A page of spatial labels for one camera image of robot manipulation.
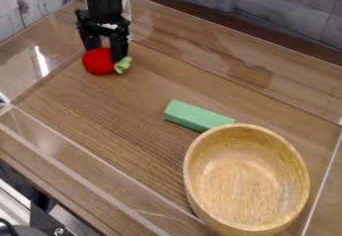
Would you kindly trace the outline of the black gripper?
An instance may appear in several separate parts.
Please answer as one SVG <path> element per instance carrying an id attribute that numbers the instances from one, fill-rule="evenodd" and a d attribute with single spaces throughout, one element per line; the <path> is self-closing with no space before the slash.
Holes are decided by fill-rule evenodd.
<path id="1" fill-rule="evenodd" d="M 129 34 L 131 21 L 122 10 L 102 12 L 77 9 L 77 29 L 86 50 L 102 46 L 101 36 L 110 37 L 111 60 L 118 63 L 129 53 Z"/>

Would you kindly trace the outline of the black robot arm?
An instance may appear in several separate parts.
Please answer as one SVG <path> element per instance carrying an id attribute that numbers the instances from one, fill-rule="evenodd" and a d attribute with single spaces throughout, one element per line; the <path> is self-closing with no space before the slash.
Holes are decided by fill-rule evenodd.
<path id="1" fill-rule="evenodd" d="M 86 0 L 87 8 L 77 9 L 77 28 L 87 51 L 102 46 L 102 36 L 110 40 L 114 63 L 129 54 L 131 21 L 123 16 L 125 0 Z"/>

